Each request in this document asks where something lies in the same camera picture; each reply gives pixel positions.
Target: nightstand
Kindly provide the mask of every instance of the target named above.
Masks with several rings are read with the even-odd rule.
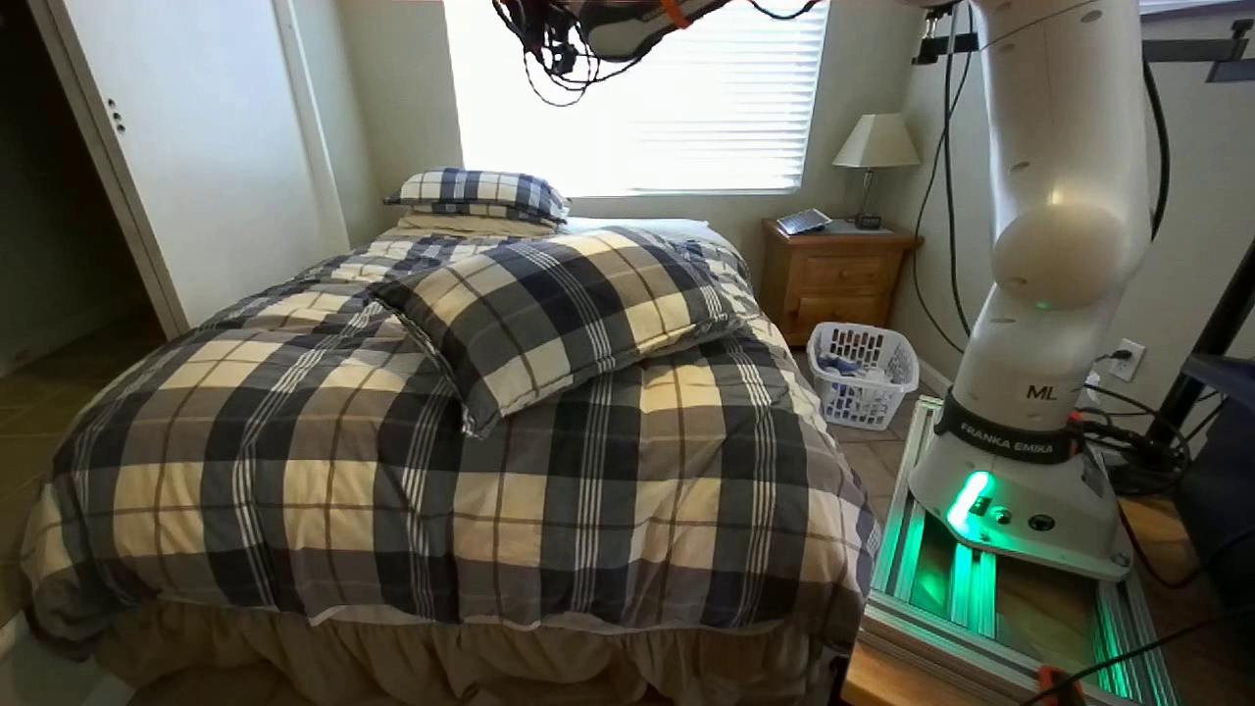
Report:
[[[790,347],[803,347],[817,321],[889,327],[914,246],[917,234],[901,232],[782,234],[770,219],[760,308]]]

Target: plaid pillow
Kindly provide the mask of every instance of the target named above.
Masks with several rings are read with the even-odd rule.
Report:
[[[480,251],[395,283],[383,301],[438,349],[468,437],[739,327],[706,268],[615,232]]]
[[[438,168],[416,172],[399,185],[389,204],[436,217],[491,217],[491,219],[531,219],[566,223],[566,195],[531,172],[485,172],[485,168]]]

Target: bed skirt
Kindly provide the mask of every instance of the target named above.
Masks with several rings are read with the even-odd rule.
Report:
[[[153,606],[98,649],[136,704],[470,704],[722,706],[830,704],[838,654],[794,628],[624,630],[306,624],[271,612]]]

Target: cable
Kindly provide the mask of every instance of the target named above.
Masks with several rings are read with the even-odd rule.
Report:
[[[1083,681],[1088,676],[1097,676],[1097,671],[1105,671],[1105,668],[1115,668],[1115,664],[1130,664],[1130,658],[1139,658],[1139,654],[1144,654],[1144,650],[1168,649],[1168,644],[1187,640],[1187,634],[1195,634],[1195,630],[1203,630],[1203,628],[1213,628],[1213,624],[1229,624],[1229,621],[1241,621],[1241,617],[1250,617],[1250,612],[1255,612],[1255,606],[1242,606],[1242,607],[1232,607],[1232,612],[1195,621],[1195,624],[1187,624],[1187,628],[1182,628],[1182,630],[1168,630],[1168,634],[1160,634],[1160,640],[1152,640],[1152,644],[1140,644],[1140,649],[1132,649],[1132,650],[1122,650],[1122,654],[1115,654],[1115,658],[1092,664],[1092,668],[1059,679],[1050,692],[1041,692],[1041,695],[1025,698],[1025,706],[1049,704],[1049,698],[1072,692],[1075,681]]]
[[[1115,389],[1101,389],[1101,386],[1083,386],[1083,389],[1092,389],[1092,393],[1097,393],[1097,396],[1109,396],[1109,402],[1122,402],[1122,403],[1130,403],[1130,410],[1139,410],[1139,411],[1144,411],[1144,415],[1156,415],[1156,410],[1148,410],[1144,402],[1122,396],[1122,393],[1115,393]]]
[[[1152,211],[1148,211],[1148,242],[1152,242],[1160,234],[1166,208],[1168,208],[1174,145],[1168,145],[1168,123],[1166,123],[1160,88],[1156,88],[1148,64],[1140,64],[1140,83],[1144,83],[1144,100],[1148,100],[1148,115],[1152,115],[1152,136],[1156,136],[1156,148],[1160,148],[1160,185],[1156,185],[1156,200],[1152,200]]]
[[[760,16],[770,20],[802,20],[803,12],[813,12],[820,0],[803,0],[798,12],[773,12],[760,0],[751,0]]]
[[[948,123],[955,111],[962,108],[965,88],[969,88],[969,76],[973,76],[973,57],[965,57],[959,91],[955,91],[955,93],[948,93],[948,91],[943,93],[943,115],[947,115],[947,123]],[[943,168],[943,140],[947,140],[947,136],[948,136],[948,132],[943,128],[936,140],[935,140],[930,181],[926,181],[926,193],[917,195],[917,208],[914,208],[914,232],[922,232],[922,223],[926,223],[926,208],[930,208],[930,200],[935,200],[935,185],[936,185],[936,168]],[[922,309],[922,313],[930,318],[930,327],[936,331],[936,336],[943,336],[955,352],[965,352],[965,347],[959,347],[959,342],[947,334],[947,327],[936,321],[935,308],[926,301],[922,283],[917,283],[917,259],[912,259],[912,292],[914,292],[917,309]]]
[[[1109,488],[1122,498],[1140,498],[1140,495],[1168,495],[1183,472],[1194,467],[1187,458],[1187,445],[1182,430],[1174,430],[1174,449],[1152,445],[1140,430],[1119,429],[1109,424],[1109,411],[1101,411],[1105,419],[1075,419],[1072,429],[1079,430],[1079,440],[1088,449],[1105,449],[1119,450],[1122,462],[1109,467]]]
[[[606,68],[585,45],[578,45],[578,16],[566,12],[562,0],[491,0],[497,20],[521,49],[521,70],[531,91],[544,108],[578,108],[596,83],[628,76],[645,57],[624,60],[619,68]],[[559,102],[543,93],[534,68],[551,77],[551,88],[566,91],[569,100]]]
[[[1194,424],[1194,430],[1182,437],[1182,445],[1187,449],[1203,429],[1213,429],[1221,419],[1221,403],[1199,419]]]
[[[947,93],[955,88],[955,45],[959,45],[959,20],[948,20],[948,38],[947,38]],[[947,165],[947,242],[948,242],[948,301],[955,301],[955,313],[959,313],[959,327],[965,331],[965,336],[973,336],[973,327],[969,327],[969,313],[965,313],[965,300],[959,292],[959,217],[955,217],[955,148],[948,148],[948,127],[955,127],[955,115],[947,111],[943,115],[943,165]]]
[[[1105,429],[1115,429],[1115,415],[1105,410],[1075,410],[1083,415],[1101,415]]]

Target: white basket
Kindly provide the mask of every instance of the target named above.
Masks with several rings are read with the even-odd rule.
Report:
[[[893,331],[820,321],[808,365],[828,424],[889,429],[897,403],[917,389],[917,356]]]

